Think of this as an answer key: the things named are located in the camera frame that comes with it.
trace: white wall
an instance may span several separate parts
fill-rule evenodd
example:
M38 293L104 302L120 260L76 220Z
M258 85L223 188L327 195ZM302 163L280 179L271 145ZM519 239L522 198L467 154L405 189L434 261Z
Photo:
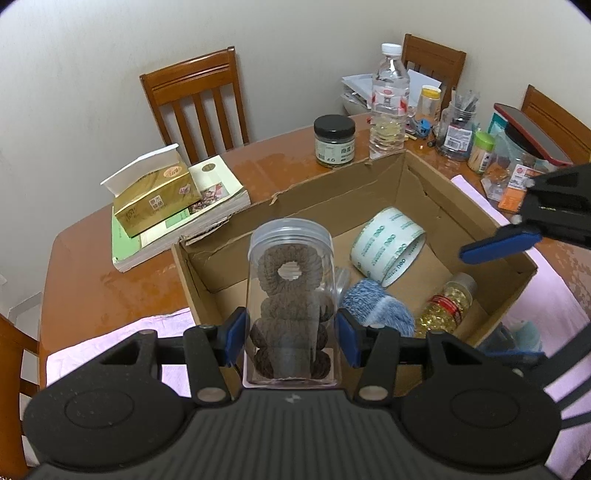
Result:
M99 182L162 145L141 73L236 45L252 140L340 111L405 32L468 53L462 87L519 106L528 83L591 125L591 25L566 0L17 0L0 17L0 303L43 289L55 236Z

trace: blue fuzzy ball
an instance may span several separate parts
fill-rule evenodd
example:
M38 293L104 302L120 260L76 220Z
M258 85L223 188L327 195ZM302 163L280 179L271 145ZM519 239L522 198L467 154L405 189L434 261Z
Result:
M364 278L346 293L342 304L357 321L392 327L405 337L414 336L414 319L404 303L389 295L377 282Z

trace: red bottle label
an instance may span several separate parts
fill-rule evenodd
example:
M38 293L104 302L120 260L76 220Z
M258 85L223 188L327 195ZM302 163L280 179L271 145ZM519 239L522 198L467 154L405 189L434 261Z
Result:
M443 295L434 295L430 301L431 303L436 303L446 309L449 312L449 315L453 317L456 325L460 325L460 322L462 321L462 314L455 303Z

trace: wooden chair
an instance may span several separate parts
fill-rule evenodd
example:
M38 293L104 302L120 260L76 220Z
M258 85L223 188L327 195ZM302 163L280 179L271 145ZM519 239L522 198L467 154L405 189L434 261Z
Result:
M19 393L32 397L39 391L21 378L22 353L39 355L39 343L0 315L0 477L17 480L28 466L22 448Z
M172 104L174 116L176 117L187 155L192 164L199 162L200 159L197 155L197 149L191 131L189 130L187 119L181 108L180 100L183 98L191 97L193 100L205 150L208 158L213 157L217 154L217 151L213 143L209 121L207 120L200 94L206 90L212 91L223 143L226 150L230 150L234 148L234 143L232 141L232 134L230 133L228 117L226 116L222 102L220 87L223 85L232 85L242 141L244 144L248 143L248 132L246 131L246 120L242 107L242 94L240 92L240 81L236 68L234 47L228 47L226 50L216 51L203 57L186 60L152 73L146 73L141 75L139 79L144 86L146 97L152 108L162 139L167 145L172 144L173 141L166 129L160 107L169 103Z
M591 129L532 85L527 87L521 111L554 140L575 165L591 160Z
M411 70L428 75L442 83L443 99L441 109L448 106L452 98L452 89L457 87L466 61L466 52L440 45L410 33L404 36L402 62Z

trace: yellow lid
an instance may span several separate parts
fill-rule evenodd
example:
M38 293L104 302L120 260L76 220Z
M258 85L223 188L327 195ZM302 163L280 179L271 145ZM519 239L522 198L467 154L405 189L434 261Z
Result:
M441 98L441 89L431 85L423 85L421 95L434 100L439 100Z

